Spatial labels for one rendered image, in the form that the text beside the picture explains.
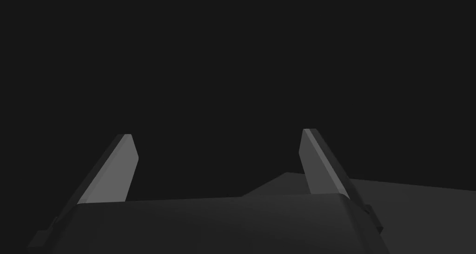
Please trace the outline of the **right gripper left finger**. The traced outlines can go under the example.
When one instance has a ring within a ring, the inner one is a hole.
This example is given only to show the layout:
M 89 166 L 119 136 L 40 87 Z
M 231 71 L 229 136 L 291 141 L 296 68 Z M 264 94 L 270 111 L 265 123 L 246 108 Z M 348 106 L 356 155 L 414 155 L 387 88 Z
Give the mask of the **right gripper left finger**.
M 68 200 L 64 214 L 78 204 L 125 201 L 138 161 L 132 135 L 117 135 Z

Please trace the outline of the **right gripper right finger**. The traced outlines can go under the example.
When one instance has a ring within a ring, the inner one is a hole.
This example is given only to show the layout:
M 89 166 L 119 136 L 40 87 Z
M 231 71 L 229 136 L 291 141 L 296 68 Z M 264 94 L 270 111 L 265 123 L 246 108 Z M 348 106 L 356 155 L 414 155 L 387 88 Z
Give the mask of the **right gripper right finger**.
M 317 129 L 302 130 L 299 158 L 311 194 L 342 194 L 366 209 L 355 185 Z

